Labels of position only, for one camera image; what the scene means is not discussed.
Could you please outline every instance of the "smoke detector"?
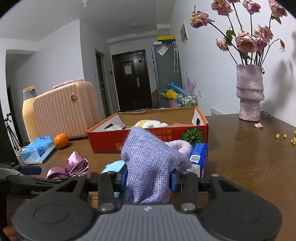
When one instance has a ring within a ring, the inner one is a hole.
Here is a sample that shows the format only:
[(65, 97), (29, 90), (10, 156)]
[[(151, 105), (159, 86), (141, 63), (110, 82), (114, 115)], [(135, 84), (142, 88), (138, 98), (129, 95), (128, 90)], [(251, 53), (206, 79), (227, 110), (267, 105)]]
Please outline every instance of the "smoke detector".
[(87, 7), (88, 2), (89, 2), (88, 0), (83, 0), (83, 1), (82, 1), (82, 3), (83, 3), (83, 8)]
[(130, 28), (140, 28), (142, 25), (140, 23), (131, 23)]

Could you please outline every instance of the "picture frame on wall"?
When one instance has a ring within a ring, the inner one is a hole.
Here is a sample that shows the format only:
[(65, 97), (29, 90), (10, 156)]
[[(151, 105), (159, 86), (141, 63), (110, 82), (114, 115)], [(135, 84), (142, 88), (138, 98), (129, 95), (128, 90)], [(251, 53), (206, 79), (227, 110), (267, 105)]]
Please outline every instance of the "picture frame on wall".
[(182, 43), (185, 44), (188, 41), (188, 34), (187, 34), (187, 29), (186, 29), (186, 23), (184, 22), (181, 30), (180, 30), (180, 35), (181, 35), (181, 40)]

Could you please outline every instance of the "suitcase handle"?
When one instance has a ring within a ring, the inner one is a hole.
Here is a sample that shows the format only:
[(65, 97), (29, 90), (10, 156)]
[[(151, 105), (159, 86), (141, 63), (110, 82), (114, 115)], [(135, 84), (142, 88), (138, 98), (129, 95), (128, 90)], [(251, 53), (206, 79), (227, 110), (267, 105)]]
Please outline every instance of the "suitcase handle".
[(63, 83), (60, 83), (60, 84), (58, 84), (58, 85), (55, 85), (54, 87), (52, 87), (50, 90), (54, 90), (54, 89), (57, 89), (57, 88), (59, 88), (59, 87), (61, 87), (61, 86), (64, 86), (64, 85), (67, 85), (67, 84), (71, 84), (71, 83), (73, 83), (73, 82), (77, 82), (77, 81), (84, 81), (83, 79), (80, 79), (80, 80), (69, 80), (69, 81), (66, 81), (66, 82), (63, 82)]

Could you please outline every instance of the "red box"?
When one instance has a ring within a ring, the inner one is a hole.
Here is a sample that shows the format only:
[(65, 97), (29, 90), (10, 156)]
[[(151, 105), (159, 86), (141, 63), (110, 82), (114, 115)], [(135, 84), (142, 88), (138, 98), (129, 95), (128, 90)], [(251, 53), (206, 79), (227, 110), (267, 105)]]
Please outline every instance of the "red box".
[[(163, 141), (183, 139), (191, 143), (207, 143), (208, 122), (197, 107), (168, 108), (139, 112), (115, 113), (87, 131), (94, 153), (121, 153), (131, 130), (140, 120), (158, 120), (167, 123), (164, 128), (146, 129)], [(120, 125), (123, 130), (105, 128)]]

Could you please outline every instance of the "gray ribbed plate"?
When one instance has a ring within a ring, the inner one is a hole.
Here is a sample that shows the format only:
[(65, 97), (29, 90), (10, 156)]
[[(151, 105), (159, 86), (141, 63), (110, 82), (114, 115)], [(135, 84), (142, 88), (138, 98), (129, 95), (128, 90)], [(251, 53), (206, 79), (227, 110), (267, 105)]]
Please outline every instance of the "gray ribbed plate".
[(77, 241), (218, 241), (195, 215), (184, 215), (171, 204), (123, 205), (119, 212), (99, 216)]

